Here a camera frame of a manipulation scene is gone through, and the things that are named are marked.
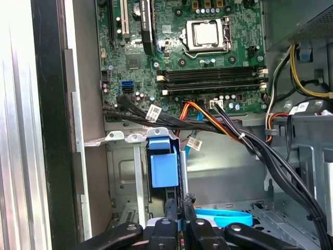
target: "green circuit board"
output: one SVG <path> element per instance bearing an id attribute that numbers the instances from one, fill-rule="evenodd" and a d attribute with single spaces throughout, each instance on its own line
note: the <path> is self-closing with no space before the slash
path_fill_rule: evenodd
<path id="1" fill-rule="evenodd" d="M 122 0 L 113 0 L 114 18 L 121 16 L 120 1 Z M 104 104 L 114 106 L 117 103 L 117 96 L 122 94 L 121 82 L 133 81 L 134 91 L 128 93 L 128 95 L 137 106 L 144 110 L 148 110 L 150 104 L 155 104 L 163 107 L 163 111 L 178 116 L 185 101 L 200 99 L 209 108 L 210 100 L 216 99 L 220 95 L 231 96 L 235 94 L 242 96 L 242 98 L 225 99 L 224 109 L 227 113 L 263 112 L 265 106 L 262 95 L 265 93 L 265 89 L 163 96 L 159 89 L 161 83 L 156 80 L 157 70 L 154 68 L 154 63 L 158 63 L 161 70 L 264 66 L 260 4 L 257 3 L 251 8 L 245 8 L 243 4 L 236 4 L 235 2 L 235 0 L 225 0 L 224 7 L 219 8 L 219 12 L 205 12 L 204 14 L 200 12 L 198 14 L 192 10 L 190 1 L 187 1 L 187 5 L 183 5 L 182 0 L 155 0 L 155 43 L 157 44 L 159 40 L 163 40 L 167 41 L 168 44 L 165 46 L 164 53 L 156 51 L 154 56 L 146 55 L 142 43 L 138 42 L 142 38 L 141 22 L 140 18 L 133 16 L 133 8 L 138 3 L 137 1 L 127 0 L 130 38 L 125 39 L 122 36 L 117 36 L 115 47 L 110 44 L 108 6 L 97 5 L 100 65 L 101 70 L 104 73 L 107 72 L 107 77 L 110 80 L 109 92 L 103 93 Z M 181 16 L 175 14 L 177 10 L 182 11 Z M 217 19 L 225 16 L 230 19 L 232 39 L 232 49 L 228 53 L 200 55 L 196 59 L 184 55 L 184 45 L 180 40 L 180 35 L 188 20 Z M 115 27 L 120 29 L 121 24 L 118 23 Z M 249 58 L 247 49 L 251 46 L 255 46 L 257 51 L 255 56 Z M 180 66 L 179 61 L 181 59 L 186 61 L 185 67 Z M 202 63 L 203 60 L 211 61 L 211 59 L 214 59 L 213 64 Z M 136 100 L 136 92 L 143 94 L 140 100 Z M 240 109 L 236 110 L 234 107 L 237 104 Z"/>

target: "pcie slot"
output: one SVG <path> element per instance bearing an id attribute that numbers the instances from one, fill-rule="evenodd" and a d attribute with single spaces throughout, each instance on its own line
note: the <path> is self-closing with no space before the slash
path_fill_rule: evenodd
<path id="1" fill-rule="evenodd" d="M 113 48 L 116 46 L 116 29 L 114 28 L 114 10 L 113 10 L 113 0 L 108 0 L 108 13 L 109 13 L 109 38 L 110 44 Z"/>
<path id="2" fill-rule="evenodd" d="M 124 38 L 130 38 L 129 12 L 127 10 L 127 0 L 120 0 L 121 29 Z"/>
<path id="3" fill-rule="evenodd" d="M 157 80 L 166 82 L 191 82 L 204 80 L 225 80 L 235 78 L 256 78 L 261 73 L 261 70 L 259 70 L 257 67 L 158 71 Z"/>
<path id="4" fill-rule="evenodd" d="M 264 83 L 258 80 L 164 84 L 162 95 L 206 94 L 220 92 L 222 90 L 257 90 L 263 84 Z"/>

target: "motherboard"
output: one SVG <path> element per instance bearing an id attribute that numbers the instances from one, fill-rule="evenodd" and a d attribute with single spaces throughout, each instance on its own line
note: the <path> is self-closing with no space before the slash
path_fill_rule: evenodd
<path id="1" fill-rule="evenodd" d="M 258 0 L 97 0 L 97 22 L 104 105 L 121 111 L 126 94 L 175 116 L 187 101 L 266 110 Z"/>

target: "screw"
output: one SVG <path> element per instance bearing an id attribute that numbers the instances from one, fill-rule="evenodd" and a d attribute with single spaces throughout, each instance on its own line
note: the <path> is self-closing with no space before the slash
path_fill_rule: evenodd
<path id="1" fill-rule="evenodd" d="M 238 226 L 238 225 L 232 225 L 231 229 L 234 230 L 234 231 L 236 231 L 236 232 L 239 232 L 241 230 L 241 227 Z"/>
<path id="2" fill-rule="evenodd" d="M 196 224 L 198 224 L 198 225 L 203 225 L 203 224 L 204 224 L 204 221 L 203 221 L 203 220 L 196 220 Z"/>
<path id="3" fill-rule="evenodd" d="M 136 229 L 135 225 L 129 225 L 129 227 L 127 228 L 127 230 L 129 230 L 129 231 L 133 231 L 135 229 Z"/>
<path id="4" fill-rule="evenodd" d="M 164 225 L 168 225 L 168 224 L 170 224 L 170 222 L 169 222 L 168 220 L 163 220 L 163 221 L 162 221 L 162 224 L 164 224 Z"/>

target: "cpu socket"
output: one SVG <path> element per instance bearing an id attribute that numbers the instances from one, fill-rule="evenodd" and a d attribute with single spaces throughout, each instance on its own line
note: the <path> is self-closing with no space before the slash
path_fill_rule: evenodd
<path id="1" fill-rule="evenodd" d="M 180 39 L 190 53 L 227 53 L 231 49 L 229 18 L 187 21 Z"/>

